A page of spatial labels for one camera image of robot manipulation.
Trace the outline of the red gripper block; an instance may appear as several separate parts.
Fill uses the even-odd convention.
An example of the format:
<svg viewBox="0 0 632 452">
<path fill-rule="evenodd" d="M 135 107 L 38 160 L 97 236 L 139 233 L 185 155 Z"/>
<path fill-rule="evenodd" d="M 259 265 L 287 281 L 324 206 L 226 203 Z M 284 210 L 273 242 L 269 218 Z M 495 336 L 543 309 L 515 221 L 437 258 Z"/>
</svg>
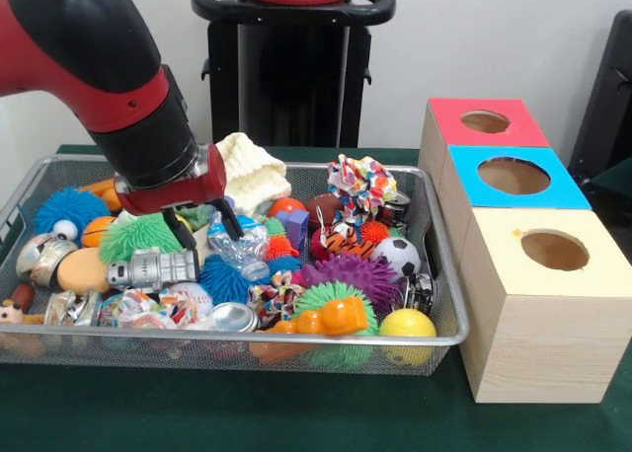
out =
<svg viewBox="0 0 632 452">
<path fill-rule="evenodd" d="M 162 211 L 162 216 L 184 250 L 192 251 L 197 242 L 186 224 L 177 218 L 175 207 L 189 204 L 211 205 L 220 213 L 221 222 L 232 241 L 243 236 L 242 227 L 232 207 L 224 198 L 226 171 L 223 158 L 215 144 L 198 147 L 193 163 L 177 178 L 155 188 L 133 188 L 115 173 L 114 188 L 123 209 L 132 215 Z"/>
</svg>

